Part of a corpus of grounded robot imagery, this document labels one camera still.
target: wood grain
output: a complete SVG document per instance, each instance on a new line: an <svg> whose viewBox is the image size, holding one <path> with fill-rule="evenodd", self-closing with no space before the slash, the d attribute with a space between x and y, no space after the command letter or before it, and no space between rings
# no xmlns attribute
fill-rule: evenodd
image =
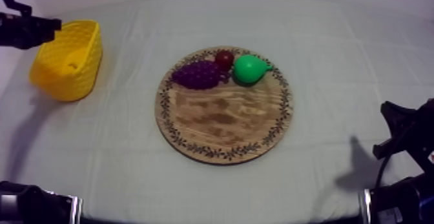
<svg viewBox="0 0 434 224"><path fill-rule="evenodd" d="M158 88L157 124L166 140L189 158L217 165L243 163L265 154L281 140L293 115L287 81L274 65L251 87L232 79L208 90L190 90L171 81L180 66L214 60L218 51L230 50L235 59L261 55L243 48L218 46L184 57L170 69Z"/></svg>

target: table surface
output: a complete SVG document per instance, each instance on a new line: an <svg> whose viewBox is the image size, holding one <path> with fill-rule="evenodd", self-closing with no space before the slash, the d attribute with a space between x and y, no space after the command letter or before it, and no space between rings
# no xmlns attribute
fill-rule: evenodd
<svg viewBox="0 0 434 224"><path fill-rule="evenodd" d="M372 146L389 137L380 104L434 93L434 25L313 0L150 0L69 12L94 19L104 54L93 92L57 103L28 82L27 51L0 100L2 179L84 198L84 213L134 223L300 223L357 213ZM176 152L154 119L156 89L187 54L254 50L294 94L285 137L264 156L216 167ZM393 157L392 183L420 172Z"/></svg>

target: decorative leaf pattern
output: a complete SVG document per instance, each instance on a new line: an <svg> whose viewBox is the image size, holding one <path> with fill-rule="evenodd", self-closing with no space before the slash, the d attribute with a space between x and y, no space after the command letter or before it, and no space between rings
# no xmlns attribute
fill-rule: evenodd
<svg viewBox="0 0 434 224"><path fill-rule="evenodd" d="M190 64L196 61L201 61L209 56L215 56L220 51L222 51L222 49L204 50L200 54L195 54L193 56L186 57L181 62L181 64L178 64L174 67L174 70L176 70L182 65ZM239 48L232 48L229 51L231 51L234 55L252 54L249 50L243 50ZM263 59L268 65L271 65L271 62L268 59L263 58L262 56L258 56L258 57L260 59ZM274 124L274 126L272 126L269 129L268 135L264 137L261 142L248 143L247 145L244 145L242 147L233 147L232 149L226 151L223 151L221 148L213 149L211 147L200 146L194 142L187 142L185 139L182 138L180 131L174 127L174 123L171 121L169 117L171 112L169 106L170 105L169 90L173 87L173 82L170 79L166 80L165 88L160 92L160 96L161 96L160 106L162 108L161 116L164 120L163 125L166 128L166 130L169 132L169 137L171 138L171 142L195 154L203 154L208 158L223 158L229 161L232 161L232 159L234 158L241 158L245 154L254 153L258 149L261 149L262 147L269 147L269 145L273 142L273 139L278 134L284 131L285 121L289 116L291 116L291 113L289 111L291 108L290 101L289 101L289 97L291 97L291 93L287 88L288 82L283 77L279 69L277 69L276 67L273 68L272 73L273 73L272 74L273 77L279 81L279 84L282 87L280 93L280 107L279 107L280 117L276 119L276 123Z"/></svg>

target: red apple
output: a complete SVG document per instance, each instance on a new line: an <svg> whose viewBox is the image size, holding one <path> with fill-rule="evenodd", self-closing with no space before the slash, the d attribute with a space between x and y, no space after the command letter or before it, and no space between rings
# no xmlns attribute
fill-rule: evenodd
<svg viewBox="0 0 434 224"><path fill-rule="evenodd" d="M230 71L234 63L234 55L227 50L222 50L216 54L214 62L225 72Z"/></svg>

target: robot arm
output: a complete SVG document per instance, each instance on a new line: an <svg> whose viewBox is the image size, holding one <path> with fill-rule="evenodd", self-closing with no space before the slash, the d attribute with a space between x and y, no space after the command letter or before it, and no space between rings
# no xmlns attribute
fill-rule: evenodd
<svg viewBox="0 0 434 224"><path fill-rule="evenodd" d="M61 29L59 19L32 16L32 7L14 0L3 0L6 7L17 10L19 15L0 12L0 46L26 50L54 40L54 32Z"/></svg>

